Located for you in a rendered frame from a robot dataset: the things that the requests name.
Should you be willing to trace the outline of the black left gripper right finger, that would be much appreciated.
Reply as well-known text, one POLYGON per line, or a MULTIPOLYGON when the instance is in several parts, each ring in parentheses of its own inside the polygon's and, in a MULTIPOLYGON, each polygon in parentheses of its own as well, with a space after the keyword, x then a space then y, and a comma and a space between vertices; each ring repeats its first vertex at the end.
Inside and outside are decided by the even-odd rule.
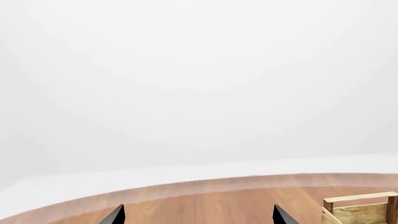
POLYGON ((290 214, 288 214, 279 205, 274 205, 273 209, 273 223, 274 224, 300 224, 290 214))

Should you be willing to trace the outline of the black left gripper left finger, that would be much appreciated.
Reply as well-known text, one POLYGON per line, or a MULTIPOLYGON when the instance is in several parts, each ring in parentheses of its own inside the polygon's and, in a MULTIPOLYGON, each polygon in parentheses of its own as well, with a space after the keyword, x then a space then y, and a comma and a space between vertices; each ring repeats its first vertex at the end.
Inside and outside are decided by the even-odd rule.
POLYGON ((108 216, 101 220, 98 224, 124 224, 125 211, 124 205, 115 208, 108 216))

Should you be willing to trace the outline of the wooden tray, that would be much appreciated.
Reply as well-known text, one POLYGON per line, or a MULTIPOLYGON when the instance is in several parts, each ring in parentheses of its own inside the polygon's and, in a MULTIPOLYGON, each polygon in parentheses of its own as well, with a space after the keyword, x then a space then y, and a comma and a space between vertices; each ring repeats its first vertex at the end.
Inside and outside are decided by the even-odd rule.
POLYGON ((321 224, 398 224, 398 193, 347 195, 323 199, 321 224), (386 203, 334 207, 334 203, 386 197, 386 203))

